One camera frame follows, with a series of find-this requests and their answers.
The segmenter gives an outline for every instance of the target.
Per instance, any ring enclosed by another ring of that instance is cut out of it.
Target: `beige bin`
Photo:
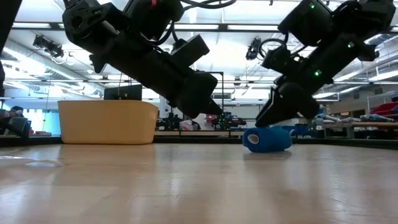
[[[149,144],[158,108],[135,100],[59,101],[65,144]]]

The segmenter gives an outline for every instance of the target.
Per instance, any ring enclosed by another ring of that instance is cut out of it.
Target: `ceiling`
[[[99,0],[100,3],[112,2],[117,8],[123,9],[126,5],[127,0]],[[211,24],[273,24],[277,25],[296,5],[298,1],[277,1],[273,2],[270,6],[269,1],[237,1],[232,6],[224,9],[191,9],[187,11],[180,23],[211,23]],[[331,9],[336,8],[341,4],[341,1],[330,1],[329,7]],[[23,0],[22,6],[16,17],[16,22],[57,22],[62,23],[62,13],[64,10],[62,0],[45,0],[37,4],[36,0]],[[392,25],[398,25],[398,16],[394,16]],[[262,40],[268,38],[282,39],[280,33],[272,32],[177,32],[179,38],[189,39],[193,35],[200,34],[207,46],[210,49],[210,53],[199,59],[193,66],[195,69],[209,71],[209,72],[224,72],[225,80],[234,80],[235,77],[239,77],[242,80],[261,80],[261,81],[273,81],[280,74],[268,70],[259,66],[258,60],[248,61],[245,59],[248,45],[252,42],[253,38],[260,37]],[[37,50],[34,47],[33,41],[36,35],[44,35],[49,40],[54,41],[56,44],[62,44],[63,50],[66,55],[70,55],[69,58],[63,58],[61,60],[54,60],[50,55],[43,50]],[[127,76],[120,76],[120,72],[111,66],[107,66],[103,73],[95,74],[92,73],[93,67],[88,56],[89,53],[76,45],[73,45],[67,39],[64,31],[62,30],[37,30],[37,29],[14,29],[9,34],[9,40],[16,44],[28,49],[33,55],[38,54],[48,60],[52,60],[55,64],[71,71],[76,74],[76,77],[87,78],[87,79],[100,79],[103,76],[108,77],[110,80],[119,80],[120,78],[127,79]],[[378,61],[388,60],[398,55],[398,43],[395,39],[395,34],[378,37],[374,41],[378,41],[380,58]],[[163,49],[171,48],[173,39],[169,38],[164,45]],[[288,47],[290,50],[297,50],[302,44],[295,38],[290,37],[288,41]],[[274,48],[275,44],[268,44],[266,48]],[[307,56],[311,53],[313,48],[307,48],[302,52],[303,56]],[[377,67],[379,75],[382,72],[391,72],[395,70],[397,60],[388,61]],[[362,70],[362,72],[353,75],[349,78],[344,78],[343,81],[366,81],[369,78],[377,76],[376,67],[371,68],[374,62],[361,63],[359,60],[355,60],[353,63],[348,65],[343,71],[341,71],[335,78],[342,77],[353,72]],[[368,70],[363,71],[364,67],[369,67]],[[99,83],[94,88],[107,88],[118,86],[117,83],[103,84]],[[227,84],[227,87],[234,87],[233,84]],[[256,87],[269,88],[270,84],[257,84]],[[339,92],[355,85],[328,85],[325,86],[320,92],[335,91]]]

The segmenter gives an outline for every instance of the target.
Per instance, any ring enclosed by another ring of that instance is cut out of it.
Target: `blue roll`
[[[249,128],[243,134],[243,145],[252,152],[281,152],[292,145],[292,138],[281,126]]]

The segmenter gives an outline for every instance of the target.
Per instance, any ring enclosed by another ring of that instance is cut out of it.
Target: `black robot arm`
[[[312,98],[323,85],[332,84],[333,77],[355,58],[373,61],[379,56],[375,45],[364,41],[376,34],[390,31],[395,13],[392,0],[346,1],[331,11],[320,0],[303,0],[278,26],[285,40],[268,51],[262,66],[282,75],[271,88],[271,98],[256,120],[264,127],[293,118],[298,112],[307,119],[318,113],[318,103]],[[316,49],[307,57],[287,49],[289,33],[307,46]]]
[[[235,1],[220,5],[228,6]],[[211,2],[218,1],[191,2],[193,5],[185,10],[195,7],[194,4],[216,8],[206,5]],[[174,22],[185,11],[180,0],[130,0],[123,11],[112,3],[100,5],[97,0],[64,0],[64,3],[62,18],[67,37],[92,53],[90,59],[96,73],[102,72],[108,63],[162,95],[170,106],[178,107],[191,118],[199,113],[221,114],[221,108],[210,98],[217,79],[189,67],[209,52],[200,35],[188,41],[178,40],[171,53],[158,47],[172,32],[177,38]]]

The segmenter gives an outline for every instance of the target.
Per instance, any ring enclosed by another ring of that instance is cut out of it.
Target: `black monitor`
[[[142,100],[142,85],[107,88],[104,100]]]

